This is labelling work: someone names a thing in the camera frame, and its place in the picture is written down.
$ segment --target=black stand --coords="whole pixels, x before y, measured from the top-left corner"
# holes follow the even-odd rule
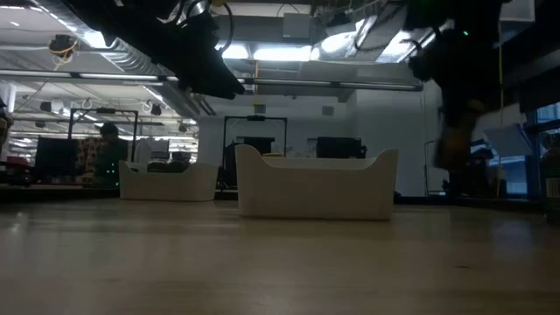
[[[288,146],[288,118],[282,117],[265,117],[261,115],[250,115],[250,116],[225,116],[224,117],[224,135],[222,139],[221,148],[221,167],[223,169],[226,164],[226,136],[228,135],[228,120],[230,119],[243,119],[248,122],[264,122],[264,121],[282,121],[284,125],[283,129],[283,154],[286,156],[287,146]],[[220,191],[224,191],[223,178],[220,176]]]

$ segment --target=person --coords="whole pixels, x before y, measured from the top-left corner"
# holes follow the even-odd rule
[[[119,139],[119,129],[111,122],[105,122],[99,133],[106,143],[113,143]]]
[[[119,161],[126,161],[128,143],[119,139],[119,129],[111,122],[104,123],[99,132],[104,145],[97,157],[96,182],[102,186],[118,186]]]

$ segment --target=pillar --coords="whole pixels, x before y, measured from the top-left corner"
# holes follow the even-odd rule
[[[12,83],[0,83],[0,97],[2,97],[2,101],[4,104],[8,106],[8,108],[4,108],[4,113],[7,116],[11,116],[14,107],[16,105],[16,92],[18,91],[15,84]],[[6,140],[5,144],[2,145],[2,152],[0,154],[0,161],[5,162],[8,155],[8,140]]]

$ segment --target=wooden floor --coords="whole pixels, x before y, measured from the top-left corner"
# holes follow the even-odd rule
[[[11,207],[0,214],[6,315],[560,314],[560,231],[538,215],[399,207],[392,222],[297,221],[243,220],[235,204]]]

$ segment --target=computer monitor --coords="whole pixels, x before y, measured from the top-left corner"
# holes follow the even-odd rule
[[[320,136],[317,158],[365,158],[365,151],[359,138]]]

